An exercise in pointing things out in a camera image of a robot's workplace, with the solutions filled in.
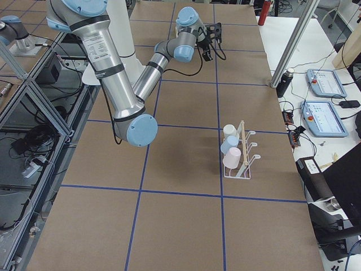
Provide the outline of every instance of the table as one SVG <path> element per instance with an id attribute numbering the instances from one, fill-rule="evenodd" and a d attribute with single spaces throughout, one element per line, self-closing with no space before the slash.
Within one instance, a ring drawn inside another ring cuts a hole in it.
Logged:
<path id="1" fill-rule="evenodd" d="M 186 5 L 222 22 L 227 61 L 194 77 L 164 74 L 146 102 L 159 122 L 147 148 L 115 145 L 98 96 L 28 271 L 322 269 L 253 8 Z M 184 6 L 137 2 L 130 22 L 142 63 L 175 36 Z M 257 131 L 262 159 L 251 180 L 229 180 L 221 130 L 241 119 Z"/>
<path id="2" fill-rule="evenodd" d="M 281 55 L 286 47 L 288 39 L 293 32 L 294 27 L 297 24 L 297 18 L 267 18 L 264 26 L 259 28 L 259 31 L 262 36 L 263 44 L 265 46 L 265 51 L 267 53 L 267 60 L 270 65 L 271 70 L 275 70 L 277 67 L 278 61 L 281 58 Z M 323 32 L 320 24 L 316 19 L 311 19 L 308 27 L 306 28 L 291 60 L 288 64 L 288 67 L 295 67 L 296 65 L 310 62 L 317 62 L 318 60 L 323 59 L 317 63 L 302 65 L 295 68 L 296 72 L 306 72 L 308 69 L 334 69 L 332 65 L 332 60 L 336 56 L 336 52 L 333 50 L 332 44 L 329 42 L 327 36 Z M 337 74 L 339 75 L 342 83 L 352 82 L 353 79 L 349 75 L 348 71 L 345 69 L 338 70 Z M 286 91 L 284 98 L 280 98 L 279 101 L 287 100 L 291 102 L 295 108 L 300 107 L 300 103 L 303 101 L 300 97 L 297 97 L 291 93 L 291 88 L 293 87 L 293 92 L 301 97 L 307 97 L 307 100 L 330 100 L 325 98 L 316 97 L 312 91 L 308 90 L 308 83 L 306 81 L 305 74 L 294 74 L 292 80 L 292 86 Z M 347 92 L 348 100 L 358 100 L 361 101 L 361 92 L 355 84 L 345 86 Z M 281 103 L 281 109 L 283 110 L 284 103 Z M 340 117 L 351 116 L 358 112 L 360 108 L 356 109 L 341 109 L 338 106 L 335 106 L 337 113 Z M 294 111 L 294 120 L 297 126 L 302 124 L 304 127 L 303 120 L 301 121 L 301 110 Z M 355 117 L 344 120 L 343 123 L 346 126 L 346 129 L 349 131 L 349 136 L 346 138 L 316 138 L 310 132 L 305 131 L 305 133 L 311 138 L 311 140 L 317 146 L 317 154 L 315 160 L 319 166 L 332 162 L 332 155 L 334 152 L 338 154 L 339 157 L 343 156 L 354 146 L 360 143 L 360 138 L 355 131 Z M 310 143 L 301 138 L 301 147 L 298 147 L 294 151 L 294 160 L 298 160 L 302 157 L 312 156 L 312 147 Z M 314 203 L 323 210 L 326 210 L 324 207 L 324 200 Z M 342 210 L 333 212 L 333 215 L 342 214 L 345 219 L 347 217 L 342 212 Z M 339 264 L 337 262 L 330 262 L 326 259 L 323 252 L 323 264 L 325 270 L 330 269 L 335 264 L 340 265 L 340 268 L 344 267 L 344 264 Z M 361 263 L 361 256 L 353 256 L 348 270 L 358 270 L 358 267 Z"/>

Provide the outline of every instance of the gray robot arm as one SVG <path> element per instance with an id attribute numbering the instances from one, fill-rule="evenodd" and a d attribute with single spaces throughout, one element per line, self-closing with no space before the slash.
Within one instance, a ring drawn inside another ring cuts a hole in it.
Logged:
<path id="1" fill-rule="evenodd" d="M 154 56 L 132 88 L 108 30 L 106 6 L 106 1 L 99 0 L 47 0 L 48 25 L 79 36 L 113 105 L 116 135 L 134 146 L 145 146 L 154 140 L 158 126 L 152 116 L 144 113 L 144 101 L 171 58 L 181 62 L 192 59 L 196 41 L 202 39 L 206 28 L 193 8 L 183 9 L 177 19 L 178 37 L 156 46 Z"/>
<path id="2" fill-rule="evenodd" d="M 155 46 L 153 57 L 134 85 L 135 94 L 142 100 L 146 100 L 152 93 L 172 58 L 179 62 L 190 62 L 196 43 L 206 39 L 207 29 L 192 7 L 181 9 L 176 22 L 178 37 Z"/>
<path id="3" fill-rule="evenodd" d="M 0 18 L 0 41 L 9 45 L 14 40 L 21 51 L 28 51 L 35 47 L 32 37 L 17 16 L 9 15 Z"/>

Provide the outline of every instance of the light blue cup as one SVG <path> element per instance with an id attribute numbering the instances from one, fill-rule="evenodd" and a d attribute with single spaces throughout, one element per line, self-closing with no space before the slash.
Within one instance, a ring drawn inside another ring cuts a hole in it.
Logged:
<path id="1" fill-rule="evenodd" d="M 234 135 L 230 135 L 221 145 L 221 152 L 227 154 L 228 150 L 238 146 L 238 139 Z"/>

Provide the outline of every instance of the white table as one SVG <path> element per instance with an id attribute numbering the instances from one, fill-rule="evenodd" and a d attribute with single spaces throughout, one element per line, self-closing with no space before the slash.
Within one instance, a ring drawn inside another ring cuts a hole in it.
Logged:
<path id="1" fill-rule="evenodd" d="M 266 19 L 265 25 L 259 27 L 259 31 L 261 33 L 263 44 L 267 54 L 267 60 L 270 65 L 270 70 L 274 71 L 276 69 L 282 53 L 294 30 L 294 27 L 297 24 L 297 20 L 298 18 L 268 17 Z M 321 60 L 329 54 L 331 54 L 330 57 Z M 321 60 L 314 64 L 298 66 L 295 68 L 295 70 L 296 72 L 302 73 L 306 72 L 310 68 L 319 69 L 322 67 L 323 69 L 334 69 L 334 66 L 332 65 L 332 60 L 335 56 L 336 52 L 333 50 L 333 45 L 330 43 L 326 34 L 323 32 L 320 24 L 316 19 L 311 19 L 288 64 L 288 67 L 295 67 L 299 64 L 317 62 L 318 60 Z M 338 70 L 337 74 L 339 75 L 342 83 L 353 82 L 352 77 L 349 75 L 346 69 Z M 307 97 L 307 100 L 331 100 L 327 98 L 316 97 L 311 90 L 308 91 L 309 87 L 306 81 L 305 74 L 294 74 L 292 86 L 294 93 L 301 97 Z M 347 92 L 347 100 L 358 100 L 359 102 L 361 102 L 361 92 L 355 84 L 345 86 L 345 89 Z M 301 102 L 303 102 L 303 99 L 291 93 L 291 86 L 286 91 L 284 98 L 285 99 L 280 98 L 279 101 L 287 100 L 291 102 L 295 108 L 299 108 Z M 281 109 L 283 109 L 284 104 L 285 103 L 280 104 Z M 291 106 L 286 104 L 285 108 L 290 109 Z M 339 106 L 335 106 L 335 108 L 340 117 L 351 116 L 361 110 L 361 107 L 356 109 L 342 109 Z M 297 126 L 302 124 L 302 126 L 307 128 L 305 122 L 301 120 L 300 113 L 300 109 L 294 111 L 294 122 Z M 357 132 L 355 131 L 355 117 L 344 120 L 343 122 L 349 132 L 349 136 L 346 138 L 318 138 L 312 136 L 310 132 L 305 131 L 305 134 L 307 134 L 317 146 L 317 154 L 315 156 L 315 160 L 319 165 L 324 165 L 332 162 L 332 155 L 334 152 L 337 153 L 338 157 L 343 156 L 361 141 L 357 135 Z M 311 144 L 303 138 L 300 139 L 300 143 L 301 147 L 296 148 L 294 151 L 295 161 L 302 157 L 313 156 Z M 322 202 L 317 202 L 316 205 L 319 207 L 324 206 Z M 342 210 L 332 213 L 332 215 L 335 214 L 342 214 L 343 217 L 346 218 Z M 343 263 L 338 263 L 337 261 L 330 262 L 327 260 L 323 251 L 320 251 L 320 253 L 322 256 L 325 270 L 330 270 L 331 267 L 333 267 L 334 265 L 340 266 L 339 271 L 344 270 L 346 261 L 344 261 Z M 360 266 L 361 255 L 352 256 L 349 263 L 348 271 L 357 271 L 359 270 Z"/>

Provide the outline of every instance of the black bottle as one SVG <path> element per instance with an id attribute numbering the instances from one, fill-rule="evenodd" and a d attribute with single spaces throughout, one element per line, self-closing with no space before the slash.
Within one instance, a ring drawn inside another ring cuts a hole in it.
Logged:
<path id="1" fill-rule="evenodd" d="M 294 73 L 294 69 L 288 68 L 287 71 L 282 75 L 281 81 L 278 83 L 276 87 L 278 98 L 281 98 L 286 92 L 289 84 L 293 79 L 293 73 Z"/>

